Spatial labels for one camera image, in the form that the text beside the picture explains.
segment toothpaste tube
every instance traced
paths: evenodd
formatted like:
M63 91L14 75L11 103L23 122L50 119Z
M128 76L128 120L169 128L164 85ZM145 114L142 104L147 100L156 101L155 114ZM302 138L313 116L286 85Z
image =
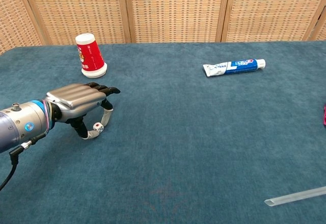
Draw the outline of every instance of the toothpaste tube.
M265 68L265 60L240 60L224 62L217 65L203 65L207 77L214 75L233 74Z

